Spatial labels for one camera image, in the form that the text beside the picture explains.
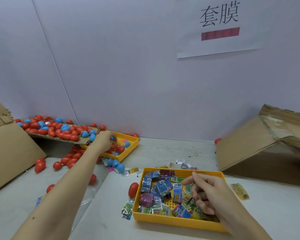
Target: tray with holes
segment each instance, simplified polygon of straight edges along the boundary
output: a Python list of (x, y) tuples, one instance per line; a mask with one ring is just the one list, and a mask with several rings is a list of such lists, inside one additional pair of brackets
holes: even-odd
[[(174, 217), (174, 216), (153, 215), (153, 214), (137, 212), (137, 209), (139, 207), (139, 199), (140, 199), (140, 195), (141, 195), (140, 191), (142, 188), (142, 180), (145, 176), (145, 173), (146, 172), (151, 173), (156, 170), (174, 171), (174, 174), (177, 177), (189, 177), (192, 175), (192, 172), (193, 172), (193, 170), (186, 170), (186, 169), (144, 168), (142, 177), (140, 177), (141, 179), (140, 179), (140, 183), (139, 183), (138, 192), (136, 194), (135, 203), (132, 208), (132, 214), (136, 221), (152, 222), (152, 223), (159, 223), (159, 224), (180, 226), (180, 227), (197, 228), (197, 229), (204, 229), (204, 230), (211, 230), (211, 231), (218, 231), (218, 232), (227, 232), (227, 230), (219, 222), (187, 219), (187, 218)], [(222, 172), (199, 171), (199, 170), (196, 170), (195, 172), (196, 173), (204, 173), (204, 174), (211, 175), (211, 176), (217, 176), (217, 177), (222, 178), (224, 181), (226, 180)], [(174, 209), (177, 206), (177, 203), (173, 202), (172, 198), (170, 200), (165, 200), (164, 204), (167, 205), (168, 207), (170, 207), (171, 209)]]
[[(139, 145), (139, 138), (133, 137), (133, 136), (128, 136), (124, 135), (121, 133), (114, 132), (117, 136), (117, 145), (125, 145), (125, 142), (128, 141), (130, 142), (130, 146), (124, 150), (123, 153), (119, 155), (112, 155), (110, 153), (104, 152), (100, 156), (101, 157), (108, 157), (112, 159), (117, 159), (119, 162), (124, 160), (125, 157), (127, 157), (138, 145)], [(83, 149), (87, 149), (87, 145), (80, 145)]]

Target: right arm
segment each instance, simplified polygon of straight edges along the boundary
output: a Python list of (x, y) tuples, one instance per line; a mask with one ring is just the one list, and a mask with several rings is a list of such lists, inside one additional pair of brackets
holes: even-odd
[(216, 215), (224, 228), (236, 239), (271, 240), (222, 178), (193, 172), (181, 184), (191, 183), (191, 193), (196, 204), (204, 213)]

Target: left arm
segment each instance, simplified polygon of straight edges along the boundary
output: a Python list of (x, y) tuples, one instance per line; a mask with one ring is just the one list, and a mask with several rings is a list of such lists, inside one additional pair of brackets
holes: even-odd
[(12, 240), (66, 240), (98, 156), (116, 141), (115, 133), (101, 131), (84, 155), (44, 197), (23, 223)]

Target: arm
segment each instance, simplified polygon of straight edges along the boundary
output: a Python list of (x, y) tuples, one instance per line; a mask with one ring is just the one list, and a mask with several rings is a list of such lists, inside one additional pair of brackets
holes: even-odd
[(181, 182), (182, 185), (191, 183), (191, 193), (200, 209), (206, 214), (216, 215), (236, 239), (271, 240), (222, 178), (193, 172)]
[(68, 239), (98, 156), (116, 141), (115, 133), (102, 131), (84, 155), (50, 190), (28, 216), (12, 240)]

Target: plastic egg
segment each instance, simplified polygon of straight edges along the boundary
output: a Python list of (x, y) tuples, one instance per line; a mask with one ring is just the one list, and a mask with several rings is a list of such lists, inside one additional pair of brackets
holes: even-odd
[(93, 142), (95, 139), (96, 139), (96, 135), (95, 135), (95, 134), (92, 134), (92, 135), (90, 136), (90, 141)]
[(124, 147), (128, 148), (129, 146), (130, 146), (130, 142), (126, 141), (126, 145)]
[(119, 173), (124, 173), (124, 170), (126, 169), (125, 166), (123, 164), (119, 164), (117, 167)]
[(54, 121), (63, 124), (63, 120), (61, 118), (56, 118)]
[(86, 137), (89, 136), (89, 133), (86, 132), (86, 131), (83, 131), (83, 132), (81, 133), (81, 135), (82, 135), (82, 137), (86, 138)]
[(112, 164), (113, 164), (113, 159), (110, 158), (109, 161), (108, 161), (108, 165), (107, 166), (108, 167), (112, 167)]
[(40, 128), (46, 126), (46, 123), (43, 121), (38, 121), (38, 124), (40, 125)]
[(69, 126), (64, 126), (64, 127), (61, 127), (61, 130), (64, 132), (64, 131), (69, 131), (70, 130), (70, 127)]
[(113, 163), (112, 163), (112, 167), (114, 168), (115, 166), (117, 166), (119, 164), (120, 164), (120, 162), (117, 159), (114, 159)]

